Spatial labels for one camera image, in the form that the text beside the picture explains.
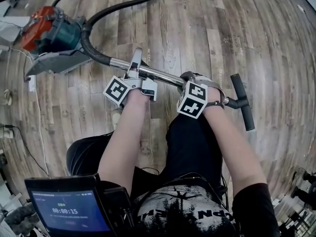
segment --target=black strap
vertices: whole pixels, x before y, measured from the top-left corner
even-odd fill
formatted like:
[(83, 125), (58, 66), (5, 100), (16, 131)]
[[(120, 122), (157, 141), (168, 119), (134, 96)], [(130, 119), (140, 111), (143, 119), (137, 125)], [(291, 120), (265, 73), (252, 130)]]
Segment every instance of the black strap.
[(219, 101), (207, 103), (205, 107), (209, 107), (209, 106), (220, 106), (220, 107), (224, 108), (224, 105), (222, 103), (220, 103)]

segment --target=white cable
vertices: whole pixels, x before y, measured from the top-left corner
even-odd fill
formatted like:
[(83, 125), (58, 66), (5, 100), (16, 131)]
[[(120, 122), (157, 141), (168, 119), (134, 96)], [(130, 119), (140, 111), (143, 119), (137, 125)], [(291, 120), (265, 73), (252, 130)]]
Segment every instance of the white cable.
[(36, 102), (37, 102), (38, 108), (39, 108), (39, 135), (40, 135), (40, 140), (41, 140), (41, 144), (42, 144), (42, 147), (43, 147), (44, 163), (45, 163), (47, 175), (48, 175), (48, 177), (50, 178), (49, 173), (48, 173), (48, 168), (47, 168), (47, 162), (46, 162), (46, 153), (45, 153), (44, 140), (43, 140), (43, 135), (42, 135), (42, 133), (41, 133), (40, 102), (39, 102), (38, 92), (37, 92), (37, 89), (36, 89), (36, 88), (35, 88), (35, 96), (36, 96)]
[(14, 48), (12, 48), (12, 47), (10, 47), (10, 49), (12, 49), (12, 50), (14, 50), (14, 51), (18, 51), (18, 52), (20, 52), (20, 53), (23, 53), (26, 57), (28, 57), (28, 58), (30, 59), (31, 63), (33, 64), (32, 58), (31, 58), (29, 55), (27, 55), (25, 52), (22, 52), (22, 51), (19, 50), (19, 49), (14, 49)]
[[(33, 63), (32, 61), (32, 58), (27, 55), (26, 53), (22, 52), (21, 50), (19, 49), (14, 49), (12, 47), (10, 47), (10, 49), (14, 50), (14, 51), (18, 51), (20, 53), (23, 53), (27, 58), (30, 59), (31, 63)], [(41, 112), (40, 112), (40, 102), (39, 102), (39, 97), (38, 97), (38, 92), (37, 92), (37, 89), (35, 87), (35, 96), (36, 96), (36, 103), (38, 105), (38, 108), (39, 108), (39, 136), (40, 136), (40, 141), (41, 141), (41, 145), (43, 147), (43, 155), (44, 155), (44, 163), (45, 163), (45, 167), (46, 167), (46, 172), (47, 172), (47, 175), (49, 177), (49, 173), (48, 173), (48, 168), (47, 168), (47, 162), (46, 162), (46, 153), (45, 153), (45, 146), (44, 146), (44, 139), (43, 139), (43, 135), (41, 133)]]

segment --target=vacuum handle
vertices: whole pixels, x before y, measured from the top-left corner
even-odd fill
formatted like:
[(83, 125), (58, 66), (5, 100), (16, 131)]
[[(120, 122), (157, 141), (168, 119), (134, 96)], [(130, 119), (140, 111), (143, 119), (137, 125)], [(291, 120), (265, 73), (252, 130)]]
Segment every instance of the vacuum handle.
[(239, 74), (231, 76), (233, 86), (237, 95), (237, 103), (240, 104), (243, 121), (245, 123), (246, 131), (255, 129), (255, 124), (253, 122), (251, 108), (248, 102), (247, 94), (245, 88), (243, 87), (241, 78)]

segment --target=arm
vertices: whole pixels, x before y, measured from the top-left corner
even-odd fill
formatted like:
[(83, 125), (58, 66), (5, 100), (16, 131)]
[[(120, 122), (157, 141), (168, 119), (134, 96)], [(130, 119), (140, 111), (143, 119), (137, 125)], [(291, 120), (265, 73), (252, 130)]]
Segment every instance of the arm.
[[(208, 101), (220, 99), (219, 91), (209, 87)], [(226, 116), (220, 106), (207, 107), (203, 111), (208, 123), (214, 131), (223, 158), (231, 174), (234, 196), (244, 188), (267, 183), (260, 163), (247, 140)]]
[(140, 137), (149, 97), (140, 90), (129, 92), (118, 125), (102, 155), (98, 173), (101, 180), (116, 183), (130, 194), (140, 150)]

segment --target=hand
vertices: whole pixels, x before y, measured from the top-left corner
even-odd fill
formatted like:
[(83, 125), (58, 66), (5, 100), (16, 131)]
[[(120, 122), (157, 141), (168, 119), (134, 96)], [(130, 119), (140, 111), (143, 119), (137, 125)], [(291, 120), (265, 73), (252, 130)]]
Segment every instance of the hand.
[(207, 102), (213, 103), (215, 101), (221, 101), (221, 93), (216, 88), (208, 87), (208, 89), (207, 89)]
[(139, 89), (132, 89), (127, 95), (126, 104), (145, 107), (149, 100), (150, 96), (142, 94)]

